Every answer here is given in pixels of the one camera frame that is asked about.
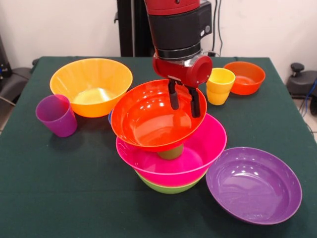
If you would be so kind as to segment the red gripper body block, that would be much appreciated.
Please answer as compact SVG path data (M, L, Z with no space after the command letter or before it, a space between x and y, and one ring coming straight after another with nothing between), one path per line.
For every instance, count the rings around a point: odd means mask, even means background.
M201 52L186 56L176 53L162 55L156 52L153 56L153 67L155 72L162 77L197 88L209 79L212 60Z

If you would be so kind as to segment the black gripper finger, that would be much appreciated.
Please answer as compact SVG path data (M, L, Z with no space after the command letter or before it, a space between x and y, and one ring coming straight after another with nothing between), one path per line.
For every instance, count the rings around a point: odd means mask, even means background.
M178 95L175 89L175 85L176 85L175 80L169 79L168 92L169 92L170 104L174 110L177 110L179 109L179 103L178 103Z
M189 91L189 94L191 95L191 112L193 118L200 117L200 101L199 101L199 94L197 92L196 88L187 86L187 89Z

